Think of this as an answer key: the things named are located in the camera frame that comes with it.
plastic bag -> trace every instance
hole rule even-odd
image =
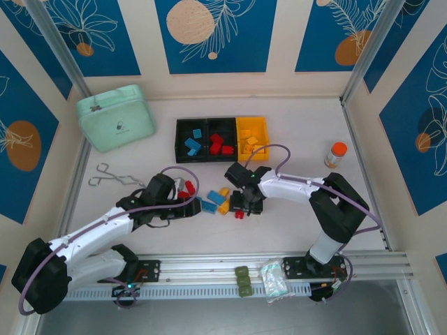
[[[285,273],[282,271],[282,260],[269,260],[261,267],[265,297],[268,304],[295,296]]]

yellow tray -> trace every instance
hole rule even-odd
[[[246,138],[241,138],[242,131],[251,131],[251,136],[256,137],[258,142],[256,145],[270,144],[267,132],[267,122],[265,117],[237,117],[237,159],[239,161],[247,161],[251,154],[244,154],[244,147],[247,144]],[[253,161],[268,161],[268,154],[270,148],[264,149],[263,153],[257,153],[253,156]]]

red block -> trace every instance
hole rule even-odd
[[[210,154],[211,155],[219,155],[221,148],[222,148],[222,144],[214,142],[212,144],[212,146],[210,147]]]
[[[186,183],[184,183],[184,185],[188,190],[189,195],[193,195],[196,192],[196,189],[194,188],[194,185],[193,183],[191,183],[191,181],[188,180]]]
[[[219,143],[219,144],[224,143],[224,139],[222,137],[220,137],[218,134],[212,134],[210,137],[210,141],[213,143]]]
[[[187,192],[184,192],[184,191],[180,191],[179,192],[179,194],[177,195],[177,198],[189,198],[189,197],[191,197],[190,195],[189,195],[189,193],[187,193]]]
[[[235,153],[235,148],[230,145],[222,146],[222,154],[223,155],[233,155]]]
[[[243,211],[236,211],[235,218],[244,218],[244,212]]]

mint green case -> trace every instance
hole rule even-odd
[[[152,112],[138,85],[90,96],[79,101],[76,108],[79,127],[101,152],[155,133]]]

white table surface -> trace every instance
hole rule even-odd
[[[81,228],[102,216],[119,199],[129,195],[135,186],[123,186],[118,181],[103,181],[91,187],[88,180],[98,176],[99,163],[110,165],[115,174],[132,174],[148,183],[164,167],[175,165],[176,119],[194,117],[265,116],[271,143],[288,146],[290,161],[282,172],[303,177],[326,177],[338,172],[353,185],[370,204],[360,166],[354,152],[341,106],[336,98],[225,98],[198,100],[150,101],[157,123],[156,134],[107,153],[91,150],[84,181],[68,231]],[[339,167],[330,169],[323,159],[336,141],[349,147]],[[280,148],[271,148],[270,160],[254,162],[249,167],[276,167],[285,157]],[[210,190],[227,186],[235,189],[224,173],[231,163],[189,163],[183,166],[196,173],[200,180],[199,196],[206,198]],[[190,179],[185,172],[167,172],[172,178]],[[164,224],[155,218],[152,224]],[[361,228],[373,226],[369,218]],[[190,253],[264,253],[277,251],[307,251],[321,232],[310,205],[280,199],[264,201],[264,211],[258,215],[236,219],[234,214],[222,216],[199,213],[192,218],[172,221],[169,228],[141,227],[132,234],[115,240],[124,243],[137,254]],[[379,232],[355,237],[347,250],[383,250]]]

